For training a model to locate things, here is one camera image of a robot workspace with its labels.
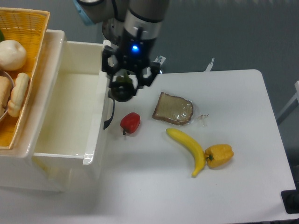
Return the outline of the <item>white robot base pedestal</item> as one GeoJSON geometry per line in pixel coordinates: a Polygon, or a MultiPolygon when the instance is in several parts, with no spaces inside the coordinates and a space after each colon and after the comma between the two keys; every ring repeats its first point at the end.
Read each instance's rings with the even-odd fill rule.
{"type": "Polygon", "coordinates": [[[123,33],[123,24],[122,21],[115,18],[104,21],[102,23],[103,36],[112,44],[119,46],[123,33]]]}

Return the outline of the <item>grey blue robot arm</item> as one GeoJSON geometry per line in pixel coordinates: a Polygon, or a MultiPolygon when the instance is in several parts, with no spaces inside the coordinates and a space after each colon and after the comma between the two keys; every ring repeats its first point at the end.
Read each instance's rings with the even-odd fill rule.
{"type": "Polygon", "coordinates": [[[85,25],[102,23],[103,35],[113,44],[102,51],[102,71],[111,94],[127,102],[144,86],[151,86],[161,64],[150,54],[158,38],[167,0],[75,0],[85,25]]]}

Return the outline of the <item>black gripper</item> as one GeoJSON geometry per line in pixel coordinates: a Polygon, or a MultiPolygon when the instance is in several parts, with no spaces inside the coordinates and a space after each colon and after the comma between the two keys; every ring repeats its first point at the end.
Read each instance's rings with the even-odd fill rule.
{"type": "Polygon", "coordinates": [[[107,73],[110,79],[109,88],[118,88],[121,83],[113,81],[113,77],[120,70],[134,72],[137,78],[137,87],[133,91],[133,96],[144,86],[150,87],[156,76],[160,73],[161,64],[150,61],[150,54],[156,39],[137,39],[132,35],[123,35],[118,49],[105,46],[102,51],[102,71],[107,73]],[[117,63],[109,65],[109,58],[115,58],[117,63]],[[144,77],[143,70],[149,68],[150,74],[144,77]]]}

